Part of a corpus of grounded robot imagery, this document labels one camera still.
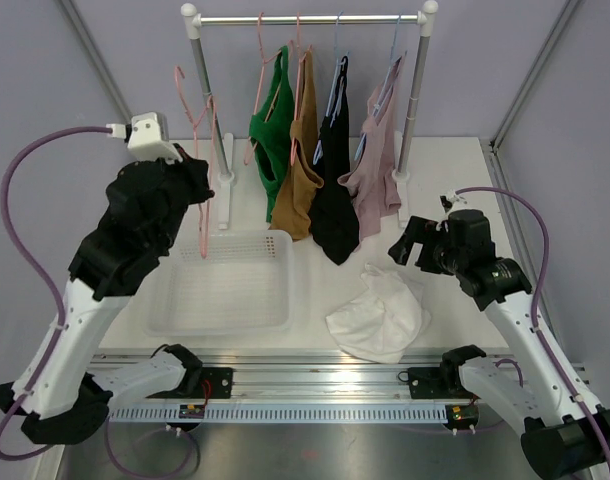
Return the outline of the green tank top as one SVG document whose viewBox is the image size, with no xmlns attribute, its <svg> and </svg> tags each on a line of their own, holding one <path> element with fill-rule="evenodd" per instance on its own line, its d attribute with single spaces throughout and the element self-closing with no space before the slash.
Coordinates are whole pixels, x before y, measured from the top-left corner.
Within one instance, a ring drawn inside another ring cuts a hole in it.
<svg viewBox="0 0 610 480">
<path fill-rule="evenodd" d="M 254 156 L 267 199 L 267 223 L 272 221 L 272 212 L 290 161 L 294 95 L 289 81 L 289 55 L 290 49 L 284 45 L 274 61 L 268 96 L 258 112 L 252 115 L 249 125 L 249 137 L 255 146 Z"/>
</svg>

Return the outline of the black tank top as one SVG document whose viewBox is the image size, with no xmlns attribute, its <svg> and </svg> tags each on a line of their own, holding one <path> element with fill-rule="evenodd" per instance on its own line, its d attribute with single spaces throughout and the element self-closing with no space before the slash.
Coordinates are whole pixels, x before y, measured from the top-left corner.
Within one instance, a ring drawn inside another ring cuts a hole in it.
<svg viewBox="0 0 610 480">
<path fill-rule="evenodd" d="M 314 171 L 323 179 L 309 210 L 310 232 L 317 245 L 336 265 L 343 264 L 359 246 L 359 221 L 348 189 L 339 178 L 350 171 L 347 73 L 343 56 L 332 92 L 331 111 L 319 129 L 320 153 Z"/>
</svg>

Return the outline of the blue hanger under pink top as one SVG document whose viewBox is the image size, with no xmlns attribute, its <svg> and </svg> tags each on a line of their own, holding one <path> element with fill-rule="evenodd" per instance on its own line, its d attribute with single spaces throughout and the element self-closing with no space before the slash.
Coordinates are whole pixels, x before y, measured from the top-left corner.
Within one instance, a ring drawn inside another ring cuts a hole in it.
<svg viewBox="0 0 610 480">
<path fill-rule="evenodd" d="M 369 119 L 374 119 L 374 120 L 378 119 L 378 117 L 380 115 L 380 111 L 382 109 L 382 105 L 391 90 L 391 87 L 389 86 L 389 80 L 390 80 L 390 77 L 392 76 L 392 72 L 393 72 L 393 69 L 394 69 L 394 66 L 396 63 L 395 53 L 396 53 L 398 32 L 399 32 L 399 26 L 401 24 L 401 20 L 402 20 L 402 15 L 399 14 L 396 19 L 396 26 L 394 29 L 392 45 L 390 48 L 388 70 L 387 70 L 384 80 L 381 84 L 381 89 L 378 93 L 377 99 L 374 102 L 372 109 L 369 111 L 369 115 L 368 115 Z M 355 162 L 358 162 L 362 158 L 365 144 L 366 144 L 366 133 L 362 132 L 360 135 L 359 143 L 358 143 L 358 146 L 357 146 L 357 149 L 355 152 L 355 156 L 354 156 Z"/>
</svg>

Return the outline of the white tank top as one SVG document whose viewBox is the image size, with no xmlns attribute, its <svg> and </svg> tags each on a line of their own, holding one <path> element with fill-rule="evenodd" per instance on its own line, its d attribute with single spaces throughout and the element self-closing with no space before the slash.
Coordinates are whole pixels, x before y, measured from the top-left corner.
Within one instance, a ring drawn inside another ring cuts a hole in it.
<svg viewBox="0 0 610 480">
<path fill-rule="evenodd" d="M 337 346 L 358 359 L 397 364 L 431 322 L 424 285 L 394 269 L 366 264 L 365 290 L 326 316 Z"/>
</svg>

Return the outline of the blue hanger under black top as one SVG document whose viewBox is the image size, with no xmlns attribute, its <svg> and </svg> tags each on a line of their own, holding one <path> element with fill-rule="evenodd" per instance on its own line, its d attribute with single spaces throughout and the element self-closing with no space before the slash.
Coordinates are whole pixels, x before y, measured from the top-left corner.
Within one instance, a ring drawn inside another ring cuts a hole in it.
<svg viewBox="0 0 610 480">
<path fill-rule="evenodd" d="M 343 14 L 344 14 L 344 12 L 340 11 L 338 13 L 335 23 L 334 23 L 333 53 L 334 53 L 335 64 L 334 64 L 334 72 L 333 72 L 333 76 L 332 76 L 332 80 L 331 80 L 330 92 L 328 95 L 328 101 L 327 101 L 327 105 L 326 105 L 326 109 L 325 109 L 324 118 L 328 118 L 332 114 L 333 103 L 334 103 L 334 98 L 335 98 L 336 82 L 337 82 L 337 78 L 339 76 L 340 69 L 341 69 L 342 57 L 339 54 L 339 47 L 338 47 L 338 28 L 339 28 L 339 24 L 340 24 L 340 19 L 343 16 Z M 316 149 L 314 152 L 314 157 L 313 157 L 314 166 L 317 165 L 318 161 L 322 158 L 322 155 L 323 155 L 322 140 L 318 139 Z"/>
</svg>

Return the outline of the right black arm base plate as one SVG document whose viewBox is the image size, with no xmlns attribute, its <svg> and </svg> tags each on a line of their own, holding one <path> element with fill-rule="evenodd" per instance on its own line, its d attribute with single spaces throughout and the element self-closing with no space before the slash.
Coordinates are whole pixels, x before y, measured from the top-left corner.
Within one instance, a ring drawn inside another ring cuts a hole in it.
<svg viewBox="0 0 610 480">
<path fill-rule="evenodd" d="M 454 382 L 448 381 L 439 367 L 410 367 L 396 375 L 405 384 L 415 400 L 464 400 L 471 394 Z"/>
</svg>

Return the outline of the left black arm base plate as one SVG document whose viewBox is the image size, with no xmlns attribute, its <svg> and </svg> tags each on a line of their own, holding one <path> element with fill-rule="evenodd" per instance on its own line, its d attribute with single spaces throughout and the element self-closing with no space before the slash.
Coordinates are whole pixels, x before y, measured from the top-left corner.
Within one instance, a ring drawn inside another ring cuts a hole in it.
<svg viewBox="0 0 610 480">
<path fill-rule="evenodd" d="M 234 370 L 229 367 L 204 367 L 197 386 L 185 397 L 210 400 L 230 399 L 232 395 Z"/>
</svg>

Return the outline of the brown tank top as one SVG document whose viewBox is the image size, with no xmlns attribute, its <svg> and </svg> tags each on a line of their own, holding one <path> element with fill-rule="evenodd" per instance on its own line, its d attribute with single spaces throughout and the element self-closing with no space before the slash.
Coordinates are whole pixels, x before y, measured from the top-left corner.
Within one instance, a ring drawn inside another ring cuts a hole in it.
<svg viewBox="0 0 610 480">
<path fill-rule="evenodd" d="M 323 178 L 314 170 L 313 157 L 318 141 L 317 103 L 313 71 L 313 52 L 304 54 L 301 68 L 302 88 L 298 117 L 292 121 L 290 136 L 295 142 L 294 164 L 278 192 L 272 211 L 271 228 L 288 233 L 293 241 L 310 235 L 309 212 Z"/>
</svg>

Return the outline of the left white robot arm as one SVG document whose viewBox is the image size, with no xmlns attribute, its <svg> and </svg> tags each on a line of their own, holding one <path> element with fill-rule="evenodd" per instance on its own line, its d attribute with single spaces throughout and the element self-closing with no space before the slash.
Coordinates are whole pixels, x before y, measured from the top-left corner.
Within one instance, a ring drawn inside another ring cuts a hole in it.
<svg viewBox="0 0 610 480">
<path fill-rule="evenodd" d="M 203 364 L 179 344 L 107 376 L 87 370 L 109 326 L 169 255 L 188 208 L 214 195 L 208 162 L 173 147 L 176 159 L 132 162 L 107 186 L 107 210 L 74 255 L 38 352 L 18 380 L 0 384 L 0 409 L 23 416 L 21 430 L 36 445 L 79 444 L 117 409 L 200 388 Z"/>
</svg>

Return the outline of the aluminium mounting rail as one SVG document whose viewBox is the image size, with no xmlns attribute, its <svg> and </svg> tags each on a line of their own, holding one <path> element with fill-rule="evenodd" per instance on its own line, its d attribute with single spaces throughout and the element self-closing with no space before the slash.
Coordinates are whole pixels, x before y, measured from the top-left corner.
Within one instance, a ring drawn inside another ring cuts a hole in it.
<svg viewBox="0 0 610 480">
<path fill-rule="evenodd" d="M 377 364 L 339 350 L 191 349 L 207 366 L 233 370 L 231 400 L 266 403 L 401 403 L 409 367 L 437 365 L 442 351 L 411 349 L 397 364 Z"/>
</svg>

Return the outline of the white plastic basket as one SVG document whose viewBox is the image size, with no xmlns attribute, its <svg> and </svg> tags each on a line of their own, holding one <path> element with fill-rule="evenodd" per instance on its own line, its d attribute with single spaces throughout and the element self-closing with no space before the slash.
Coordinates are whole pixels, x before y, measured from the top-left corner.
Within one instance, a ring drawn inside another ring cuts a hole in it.
<svg viewBox="0 0 610 480">
<path fill-rule="evenodd" d="M 144 285 L 152 337 L 281 331 L 293 321 L 293 242 L 280 230 L 230 232 L 211 236 L 206 255 L 179 242 Z"/>
</svg>

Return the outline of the pink tank top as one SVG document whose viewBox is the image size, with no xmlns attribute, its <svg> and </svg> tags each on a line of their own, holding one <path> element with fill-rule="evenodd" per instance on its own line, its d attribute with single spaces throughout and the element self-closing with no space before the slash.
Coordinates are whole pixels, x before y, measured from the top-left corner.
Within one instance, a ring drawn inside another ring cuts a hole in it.
<svg viewBox="0 0 610 480">
<path fill-rule="evenodd" d="M 405 55 L 396 58 L 389 80 L 391 90 L 378 119 L 367 117 L 363 122 L 361 133 L 366 133 L 366 144 L 362 158 L 354 163 L 349 173 L 338 179 L 338 183 L 350 194 L 359 221 L 361 240 L 378 234 L 381 231 L 381 219 L 397 213 L 401 206 L 393 178 L 396 160 L 394 133 L 399 74 L 404 67 L 405 58 Z M 368 112 L 377 99 L 381 84 L 374 89 L 367 101 Z"/>
</svg>

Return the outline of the white metal clothes rack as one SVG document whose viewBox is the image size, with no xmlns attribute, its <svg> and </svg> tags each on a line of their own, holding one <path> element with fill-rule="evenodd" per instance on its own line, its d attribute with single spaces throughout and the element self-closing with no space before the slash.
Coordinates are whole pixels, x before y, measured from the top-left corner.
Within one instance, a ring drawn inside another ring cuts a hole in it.
<svg viewBox="0 0 610 480">
<path fill-rule="evenodd" d="M 410 200 L 408 184 L 410 182 L 409 159 L 414 137 L 417 110 L 421 93 L 421 86 L 428 57 L 430 39 L 434 30 L 438 3 L 436 1 L 426 1 L 416 14 L 359 14 L 359 15 L 300 15 L 291 16 L 225 16 L 225 17 L 205 17 L 200 14 L 197 7 L 191 3 L 185 3 L 181 7 L 181 15 L 184 21 L 187 37 L 192 47 L 192 53 L 196 69 L 198 72 L 201 92 L 205 98 L 211 93 L 212 89 L 209 82 L 209 74 L 204 52 L 201 43 L 201 30 L 207 26 L 262 26 L 262 25 L 381 25 L 381 24 L 416 24 L 419 27 L 419 42 L 416 53 L 413 78 L 405 123 L 403 131 L 395 137 L 398 153 L 398 162 L 393 173 L 397 192 L 401 196 L 401 207 L 398 210 L 398 225 L 403 228 L 406 226 L 410 216 Z"/>
</svg>

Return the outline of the pink hanger under brown top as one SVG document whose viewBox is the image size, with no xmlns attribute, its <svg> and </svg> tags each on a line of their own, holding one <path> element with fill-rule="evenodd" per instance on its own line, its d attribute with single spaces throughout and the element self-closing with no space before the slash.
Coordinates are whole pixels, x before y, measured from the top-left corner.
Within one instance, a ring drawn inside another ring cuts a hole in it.
<svg viewBox="0 0 610 480">
<path fill-rule="evenodd" d="M 296 161 L 296 130 L 301 126 L 301 110 L 302 110 L 302 100 L 304 96 L 305 89 L 305 73 L 306 68 L 305 64 L 308 61 L 309 57 L 312 53 L 312 45 L 309 45 L 307 48 L 301 48 L 301 37 L 302 37 L 302 25 L 303 25 L 304 17 L 297 13 L 296 15 L 296 47 L 297 47 L 297 76 L 295 83 L 295 93 L 294 93 L 294 114 L 291 125 L 291 150 L 290 150 L 290 165 L 294 166 Z"/>
</svg>

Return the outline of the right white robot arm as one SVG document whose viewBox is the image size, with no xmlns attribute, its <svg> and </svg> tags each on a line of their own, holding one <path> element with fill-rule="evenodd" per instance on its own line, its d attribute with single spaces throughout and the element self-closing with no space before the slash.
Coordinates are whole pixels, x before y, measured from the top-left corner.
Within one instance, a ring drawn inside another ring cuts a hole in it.
<svg viewBox="0 0 610 480">
<path fill-rule="evenodd" d="M 500 373 L 475 345 L 443 355 L 439 384 L 451 396 L 468 392 L 487 403 L 517 434 L 523 454 L 542 479 L 559 479 L 610 460 L 610 408 L 589 390 L 538 317 L 532 287 L 519 264 L 496 253 L 491 227 L 475 209 L 442 220 L 413 216 L 389 249 L 399 265 L 455 277 L 464 294 L 495 326 L 527 385 Z"/>
</svg>

